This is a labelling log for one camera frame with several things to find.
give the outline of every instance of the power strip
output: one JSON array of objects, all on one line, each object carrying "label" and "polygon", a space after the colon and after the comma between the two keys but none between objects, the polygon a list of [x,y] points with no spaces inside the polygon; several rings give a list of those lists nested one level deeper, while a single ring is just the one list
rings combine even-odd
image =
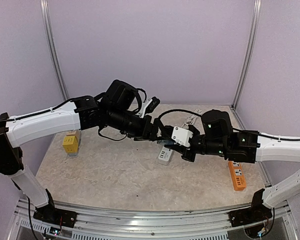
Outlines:
[{"label": "power strip", "polygon": [[[194,111],[196,114],[203,114],[203,112],[200,109],[196,109]],[[183,129],[188,129],[189,125],[194,125],[196,120],[197,120],[197,116],[196,115],[191,115],[189,116],[183,123],[183,125],[181,126],[181,128]],[[166,148],[164,145],[169,145],[169,144],[174,144],[174,141],[171,140],[159,140],[157,141],[157,144],[161,144],[163,145],[159,156],[158,156],[158,163],[163,164],[163,165],[168,165],[170,163],[170,160],[172,158],[173,155],[173,150]]]},{"label": "power strip", "polygon": [[233,188],[235,191],[242,191],[247,187],[244,172],[242,171],[241,164],[235,161],[228,162]]},{"label": "power strip", "polygon": [[161,152],[158,156],[158,163],[163,165],[168,165],[172,158],[173,152],[171,149],[166,148],[165,146],[162,147]]}]

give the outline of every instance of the vent grille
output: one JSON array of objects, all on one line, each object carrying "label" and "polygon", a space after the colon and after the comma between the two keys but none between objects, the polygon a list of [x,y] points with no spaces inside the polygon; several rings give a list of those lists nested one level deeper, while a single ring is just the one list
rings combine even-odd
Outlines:
[{"label": "vent grille", "polygon": [[[29,220],[22,219],[21,220],[21,226],[25,227],[27,229],[31,229]],[[44,232],[48,233],[49,229],[50,229],[50,226],[48,226],[48,225],[37,224],[37,223],[35,223],[33,221],[32,221],[32,226],[33,226],[33,230],[35,230],[37,232],[40,232],[40,233],[44,233]]]},{"label": "vent grille", "polygon": [[[83,232],[72,232],[72,239],[74,240],[128,240],[130,238],[120,237],[120,238],[112,238],[106,236],[100,236],[95,234],[87,234]],[[142,240],[144,238],[134,238],[134,240]],[[178,237],[178,238],[156,238],[156,240],[163,240],[163,239],[171,239],[171,240],[229,240],[227,232],[221,232],[216,234],[208,234],[208,235],[201,235],[195,238],[187,238],[187,237]]]}]

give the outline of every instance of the yellow box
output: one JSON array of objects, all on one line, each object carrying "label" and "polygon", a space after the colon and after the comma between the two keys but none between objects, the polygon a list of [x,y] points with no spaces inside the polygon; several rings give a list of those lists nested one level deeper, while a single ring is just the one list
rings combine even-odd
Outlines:
[{"label": "yellow box", "polygon": [[75,136],[77,141],[80,141],[80,137],[81,137],[81,131],[80,130],[75,130],[75,131],[67,131],[66,136]]},{"label": "yellow box", "polygon": [[79,143],[76,136],[65,136],[62,146],[67,154],[73,154],[78,151]]}]

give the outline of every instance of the orange power strip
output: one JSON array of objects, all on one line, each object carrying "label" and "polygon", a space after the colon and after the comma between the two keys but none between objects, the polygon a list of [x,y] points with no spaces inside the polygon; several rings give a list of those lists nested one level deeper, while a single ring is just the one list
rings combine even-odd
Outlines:
[{"label": "orange power strip", "polygon": [[233,188],[235,191],[242,191],[247,187],[244,172],[242,171],[241,164],[234,161],[228,162]]}]

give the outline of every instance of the white power strip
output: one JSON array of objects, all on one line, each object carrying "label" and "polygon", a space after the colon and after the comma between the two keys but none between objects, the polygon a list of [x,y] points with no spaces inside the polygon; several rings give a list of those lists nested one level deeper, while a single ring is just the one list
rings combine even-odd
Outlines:
[{"label": "white power strip", "polygon": [[[203,112],[200,109],[196,109],[194,111],[196,114],[203,114]],[[189,116],[185,121],[184,124],[181,126],[181,128],[188,129],[189,125],[194,125],[196,120],[197,120],[196,115],[191,115]],[[158,144],[173,144],[173,142],[168,141],[168,140],[161,140],[157,142]],[[158,156],[158,163],[163,164],[163,165],[168,165],[171,161],[172,155],[173,155],[173,150],[166,148],[165,146],[162,147],[159,156]]]},{"label": "white power strip", "polygon": [[172,158],[173,152],[171,149],[166,148],[165,146],[162,147],[161,152],[158,156],[158,163],[163,165],[168,165]]}]

